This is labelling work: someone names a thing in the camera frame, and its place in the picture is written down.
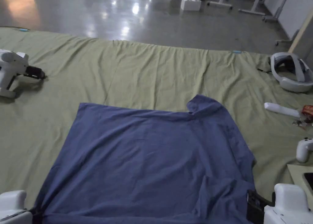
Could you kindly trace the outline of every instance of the blue t-shirt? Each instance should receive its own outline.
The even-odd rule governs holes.
[[[82,103],[37,197],[44,223],[249,223],[254,159],[228,111]]]

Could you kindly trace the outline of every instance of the white box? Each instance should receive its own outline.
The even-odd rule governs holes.
[[[200,0],[182,0],[180,8],[184,11],[199,11],[200,6]]]

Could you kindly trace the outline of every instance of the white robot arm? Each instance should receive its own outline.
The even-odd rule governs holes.
[[[44,79],[45,74],[40,68],[28,65],[28,55],[14,53],[9,50],[0,50],[0,96],[15,97],[15,92],[10,87],[18,75],[35,79]]]
[[[278,183],[274,187],[275,206],[265,206],[264,224],[312,223],[304,190],[297,185]]]

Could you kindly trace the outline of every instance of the white controller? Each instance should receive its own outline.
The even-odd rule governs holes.
[[[309,151],[313,151],[313,139],[304,138],[298,143],[297,160],[304,163],[308,160]]]

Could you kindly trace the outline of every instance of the black object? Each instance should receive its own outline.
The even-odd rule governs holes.
[[[28,66],[26,68],[26,74],[24,74],[25,77],[31,77],[31,78],[35,78],[35,79],[45,79],[46,75],[44,74],[44,72],[42,71],[42,69],[40,68],[36,68],[33,66]]]
[[[248,190],[247,194],[247,220],[254,224],[263,224],[264,222],[264,207],[275,206],[275,193],[272,193],[272,201],[269,201],[260,196],[255,190]]]
[[[313,190],[313,173],[304,173],[303,176],[307,180],[311,189]]]
[[[41,224],[42,223],[42,212],[38,211],[36,208],[29,210],[32,214],[32,224]]]

